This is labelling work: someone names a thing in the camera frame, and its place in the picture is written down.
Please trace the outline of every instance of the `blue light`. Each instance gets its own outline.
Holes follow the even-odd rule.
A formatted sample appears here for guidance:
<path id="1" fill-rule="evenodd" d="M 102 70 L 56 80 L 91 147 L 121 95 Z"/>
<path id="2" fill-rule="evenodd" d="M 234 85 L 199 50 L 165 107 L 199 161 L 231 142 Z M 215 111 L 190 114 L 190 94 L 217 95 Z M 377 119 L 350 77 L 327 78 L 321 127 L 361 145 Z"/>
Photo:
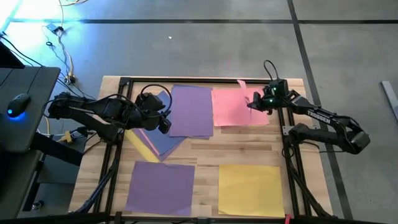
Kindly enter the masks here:
<path id="1" fill-rule="evenodd" d="M 26 112 L 21 113 L 19 116 L 16 116 L 15 118 L 8 117 L 11 121 L 22 121 L 26 117 Z"/>

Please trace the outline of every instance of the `yellow paper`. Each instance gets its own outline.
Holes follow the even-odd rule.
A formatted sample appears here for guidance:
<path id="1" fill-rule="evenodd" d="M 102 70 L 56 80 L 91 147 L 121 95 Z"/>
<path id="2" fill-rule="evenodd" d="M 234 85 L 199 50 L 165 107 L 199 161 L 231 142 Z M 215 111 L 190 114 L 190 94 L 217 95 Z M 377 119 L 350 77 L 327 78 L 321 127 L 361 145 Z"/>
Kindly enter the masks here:
<path id="1" fill-rule="evenodd" d="M 124 132 L 125 137 L 131 142 L 131 144 L 138 150 L 143 158 L 148 162 L 160 162 L 158 158 L 150 151 L 150 149 L 137 137 L 137 135 L 131 131 L 126 130 Z"/>
<path id="2" fill-rule="evenodd" d="M 218 213 L 285 217 L 279 167 L 220 165 Z"/>

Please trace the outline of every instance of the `concrete floor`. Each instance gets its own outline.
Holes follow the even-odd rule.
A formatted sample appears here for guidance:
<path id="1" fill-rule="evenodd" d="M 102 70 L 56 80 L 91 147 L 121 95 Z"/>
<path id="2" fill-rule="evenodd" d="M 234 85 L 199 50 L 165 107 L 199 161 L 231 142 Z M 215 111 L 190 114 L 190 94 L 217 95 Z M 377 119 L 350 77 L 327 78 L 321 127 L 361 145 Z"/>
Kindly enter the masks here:
<path id="1" fill-rule="evenodd" d="M 293 3 L 299 20 L 398 19 L 398 2 L 393 0 Z M 57 1 L 24 0 L 14 18 L 19 22 L 9 24 L 9 39 L 42 64 L 65 69 L 45 45 L 41 31 L 48 24 L 41 19 L 60 19 Z M 110 24 L 104 19 L 289 20 L 287 1 L 91 0 L 65 7 L 63 42 L 73 57 L 78 84 L 94 96 L 104 75 L 264 77 L 262 61 L 269 59 L 282 78 L 303 78 L 312 98 L 293 24 Z M 300 24 L 300 29 L 323 107 L 354 117 L 371 136 L 361 154 L 336 155 L 354 219 L 394 223 L 398 125 L 379 82 L 391 81 L 398 92 L 398 24 Z M 44 31 L 56 43 L 56 37 Z M 53 94 L 63 90 L 57 85 Z M 51 126 L 53 133 L 61 133 L 76 123 L 51 121 Z M 322 162 L 333 211 L 343 217 L 326 155 Z M 72 185 L 44 187 L 46 192 L 66 187 L 65 194 L 73 189 Z M 50 213 L 66 213 L 69 197 L 53 195 L 40 193 L 38 198 L 57 205 Z"/>

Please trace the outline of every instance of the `wooden tabletop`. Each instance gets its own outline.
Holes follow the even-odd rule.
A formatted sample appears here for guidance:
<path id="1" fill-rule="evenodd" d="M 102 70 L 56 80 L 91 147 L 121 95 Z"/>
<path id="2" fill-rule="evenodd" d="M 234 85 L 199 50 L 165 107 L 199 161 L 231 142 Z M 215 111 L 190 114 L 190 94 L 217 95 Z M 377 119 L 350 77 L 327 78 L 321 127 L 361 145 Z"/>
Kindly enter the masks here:
<path id="1" fill-rule="evenodd" d="M 120 77 L 103 77 L 99 98 L 117 93 Z M 305 96 L 302 79 L 287 79 L 289 88 Z M 132 100 L 136 98 L 142 87 L 149 83 L 135 82 Z M 173 83 L 160 83 L 171 90 Z M 203 84 L 196 86 L 211 86 L 213 88 L 239 88 L 238 84 Z M 147 91 L 158 94 L 162 91 L 158 87 L 151 87 Z M 296 123 L 313 125 L 308 116 L 294 115 Z M 290 199 L 289 183 L 287 180 L 285 160 L 281 155 L 282 136 L 280 134 L 278 114 L 269 116 L 270 124 L 266 126 L 232 126 L 214 127 L 214 136 L 210 139 L 186 139 L 169 155 L 164 163 L 195 165 L 195 183 L 193 186 L 193 217 L 230 217 L 239 216 L 218 214 L 218 166 L 220 164 L 251 164 L 264 166 L 279 166 L 282 178 L 282 192 L 285 213 L 293 214 Z M 90 147 L 99 139 L 92 138 L 86 145 Z M 323 206 L 332 213 L 328 189 L 321 164 L 318 149 L 309 144 L 300 146 L 307 186 Z M 87 153 L 80 165 L 76 186 L 73 192 L 69 210 L 78 209 L 90 196 L 98 184 L 101 165 L 104 157 L 105 143 L 101 143 Z M 131 173 L 135 161 L 144 161 L 134 146 L 124 138 L 118 178 L 113 198 L 112 214 L 122 211 L 124 216 L 166 217 L 150 213 L 127 212 L 124 210 L 131 180 Z M 108 186 L 104 190 L 101 201 L 101 211 L 104 211 Z M 300 213 L 304 214 L 302 196 L 297 191 Z"/>

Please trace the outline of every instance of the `black robotic arm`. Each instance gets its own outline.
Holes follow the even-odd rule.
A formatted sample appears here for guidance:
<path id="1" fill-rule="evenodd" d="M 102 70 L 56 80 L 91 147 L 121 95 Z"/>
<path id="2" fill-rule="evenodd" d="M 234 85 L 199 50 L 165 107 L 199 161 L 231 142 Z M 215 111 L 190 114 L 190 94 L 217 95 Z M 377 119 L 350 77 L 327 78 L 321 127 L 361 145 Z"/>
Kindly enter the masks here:
<path id="1" fill-rule="evenodd" d="M 310 129 L 307 125 L 299 123 L 289 131 L 289 141 L 293 145 L 301 144 L 304 140 L 314 140 L 336 145 L 351 154 L 358 154 L 370 143 L 369 136 L 353 118 L 338 115 L 311 104 L 295 90 L 289 91 L 286 80 L 271 81 L 263 92 L 263 97 L 255 92 L 253 102 L 249 103 L 248 107 L 268 111 L 268 114 L 277 108 L 289 108 L 295 114 L 310 116 L 335 130 L 331 132 Z"/>
<path id="2" fill-rule="evenodd" d="M 63 92 L 51 101 L 48 117 L 73 119 L 97 131 L 98 136 L 105 141 L 113 142 L 120 128 L 144 128 L 149 131 L 158 128 L 162 133 L 167 133 L 171 127 L 171 122 L 166 118 L 170 111 L 158 112 L 164 108 L 163 102 L 152 93 L 140 94 L 133 103 L 118 94 L 91 100 Z M 93 114 L 106 123 L 93 118 Z"/>

